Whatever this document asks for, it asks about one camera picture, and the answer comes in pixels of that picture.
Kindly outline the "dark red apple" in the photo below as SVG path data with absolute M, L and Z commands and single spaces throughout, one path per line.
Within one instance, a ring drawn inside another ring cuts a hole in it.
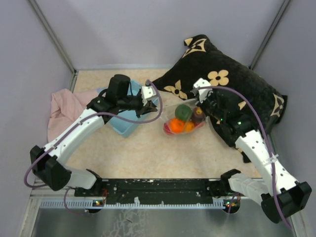
M 191 121 L 198 125 L 205 121 L 205 114 L 200 107 L 195 107 L 191 116 Z

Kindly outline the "light blue plastic basket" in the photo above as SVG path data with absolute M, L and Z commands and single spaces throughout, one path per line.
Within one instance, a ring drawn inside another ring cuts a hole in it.
M 153 84 L 150 82 L 145 86 L 153 86 Z M 135 113 L 135 99 L 142 100 L 141 87 L 129 77 L 117 74 L 110 79 L 108 87 L 98 95 L 95 110 L 99 113 L 104 112 L 102 116 L 104 122 L 109 122 L 124 138 L 131 135 L 138 125 L 147 123 L 145 120 L 147 114 L 138 118 Z M 161 97 L 155 86 L 153 88 L 158 96 L 152 102 L 158 106 Z

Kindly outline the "green yellow mango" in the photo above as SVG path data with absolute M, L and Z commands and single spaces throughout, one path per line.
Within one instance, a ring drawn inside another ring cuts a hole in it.
M 192 112 L 189 106 L 180 104 L 175 109 L 175 117 L 182 121 L 188 121 L 191 118 Z

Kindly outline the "yellow lemon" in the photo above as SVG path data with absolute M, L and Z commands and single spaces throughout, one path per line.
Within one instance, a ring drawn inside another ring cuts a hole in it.
M 183 131 L 191 132 L 194 130 L 194 128 L 195 128 L 195 124 L 192 121 L 188 121 L 185 123 Z

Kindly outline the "clear dotted zip bag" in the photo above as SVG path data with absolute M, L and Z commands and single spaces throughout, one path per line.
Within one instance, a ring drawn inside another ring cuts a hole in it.
M 205 113 L 193 99 L 165 106 L 160 118 L 167 135 L 189 134 L 206 124 Z

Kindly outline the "orange fruit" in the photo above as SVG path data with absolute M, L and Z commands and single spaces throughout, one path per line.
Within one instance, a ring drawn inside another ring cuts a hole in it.
M 178 118 L 173 118 L 169 122 L 170 130 L 173 133 L 182 133 L 184 130 L 184 126 L 185 122 Z

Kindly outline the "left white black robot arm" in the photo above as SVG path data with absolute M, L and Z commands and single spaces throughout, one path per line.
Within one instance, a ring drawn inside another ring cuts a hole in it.
M 162 113 L 162 105 L 155 105 L 154 99 L 162 103 L 161 95 L 154 83 L 147 80 L 136 95 L 129 93 L 131 79 L 125 75 L 114 75 L 106 89 L 92 99 L 78 119 L 75 120 L 55 140 L 44 147 L 34 146 L 30 151 L 31 165 L 24 175 L 24 184 L 32 189 L 35 185 L 28 183 L 28 175 L 33 173 L 53 191 L 64 187 L 83 188 L 92 196 L 99 195 L 103 184 L 99 177 L 90 170 L 78 170 L 66 165 L 73 152 L 96 130 L 103 127 L 110 119 L 118 118 L 133 124 L 142 124 L 140 119 L 131 120 L 120 116 L 120 112 L 134 111 L 140 118 L 144 114 L 157 112 L 153 122 Z

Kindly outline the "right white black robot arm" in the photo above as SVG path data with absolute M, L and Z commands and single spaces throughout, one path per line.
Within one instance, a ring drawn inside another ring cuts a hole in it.
M 260 204 L 272 222 L 288 224 L 288 217 L 304 209 L 312 189 L 307 182 L 298 182 L 279 162 L 278 155 L 273 154 L 262 122 L 251 103 L 239 92 L 231 88 L 227 90 L 246 102 L 259 124 L 259 130 L 239 136 L 235 145 L 248 156 L 264 182 L 236 173 L 221 182 L 221 191 L 228 196 L 243 194 Z

